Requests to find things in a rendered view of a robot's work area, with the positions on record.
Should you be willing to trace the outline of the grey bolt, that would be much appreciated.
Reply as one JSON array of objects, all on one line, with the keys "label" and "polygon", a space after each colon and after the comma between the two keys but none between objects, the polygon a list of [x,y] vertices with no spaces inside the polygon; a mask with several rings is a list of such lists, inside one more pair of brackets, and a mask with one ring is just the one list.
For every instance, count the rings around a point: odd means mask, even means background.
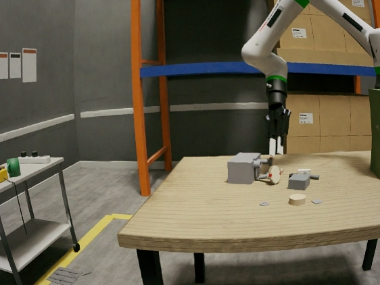
[{"label": "grey bolt", "polygon": [[312,178],[312,179],[317,179],[317,180],[319,180],[319,175],[314,175],[314,174],[308,174],[308,175],[310,175],[310,178]]}]

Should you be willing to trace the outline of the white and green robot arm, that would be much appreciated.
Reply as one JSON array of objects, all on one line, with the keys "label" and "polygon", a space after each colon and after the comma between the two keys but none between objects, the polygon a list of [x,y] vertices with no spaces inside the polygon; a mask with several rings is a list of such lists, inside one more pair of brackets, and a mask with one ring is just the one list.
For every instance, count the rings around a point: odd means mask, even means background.
[{"label": "white and green robot arm", "polygon": [[338,0],[278,0],[263,25],[241,50],[245,63],[266,75],[266,96],[280,92],[287,98],[287,63],[271,51],[308,4],[337,22],[373,58],[375,89],[380,89],[380,28],[372,28]]}]

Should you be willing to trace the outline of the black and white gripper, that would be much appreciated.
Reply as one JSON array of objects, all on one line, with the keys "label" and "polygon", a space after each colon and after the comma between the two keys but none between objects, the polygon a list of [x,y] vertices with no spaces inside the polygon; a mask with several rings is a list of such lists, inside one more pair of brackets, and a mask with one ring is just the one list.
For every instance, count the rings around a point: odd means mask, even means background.
[{"label": "black and white gripper", "polygon": [[[264,116],[266,138],[270,140],[269,155],[275,157],[276,130],[278,123],[278,146],[277,153],[283,155],[283,138],[288,135],[289,117],[291,111],[286,109],[286,96],[280,92],[268,94],[267,116]],[[276,112],[276,113],[275,113]],[[284,116],[284,117],[283,117]]]}]

